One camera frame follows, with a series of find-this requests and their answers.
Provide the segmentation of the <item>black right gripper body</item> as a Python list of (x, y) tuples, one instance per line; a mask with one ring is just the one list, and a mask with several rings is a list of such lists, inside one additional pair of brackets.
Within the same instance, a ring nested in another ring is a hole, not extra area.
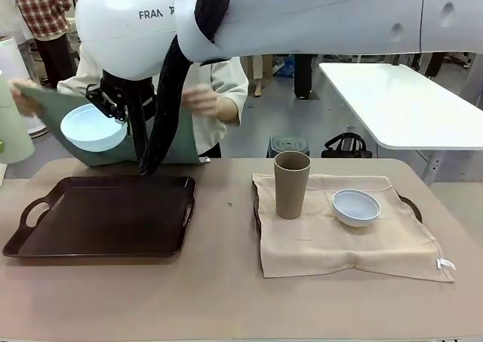
[(155, 95), (152, 77), (133, 81), (119, 78), (109, 72), (103, 72), (100, 89), (103, 95), (116, 105), (127, 105), (132, 102), (144, 104)]

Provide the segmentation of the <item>person's right hand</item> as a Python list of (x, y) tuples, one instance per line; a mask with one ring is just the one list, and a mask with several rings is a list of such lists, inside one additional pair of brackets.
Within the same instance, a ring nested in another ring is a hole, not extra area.
[(11, 96), (22, 116), (33, 117), (42, 111), (41, 105), (33, 98), (26, 96), (19, 86), (28, 88), (39, 88), (39, 85), (32, 80), (12, 79), (9, 81)]

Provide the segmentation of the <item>person's left hand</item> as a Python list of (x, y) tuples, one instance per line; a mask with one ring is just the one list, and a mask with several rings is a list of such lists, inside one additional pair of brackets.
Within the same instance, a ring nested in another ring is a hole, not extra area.
[(193, 115), (215, 119), (220, 110), (217, 93), (207, 85), (196, 85), (183, 91), (182, 105)]

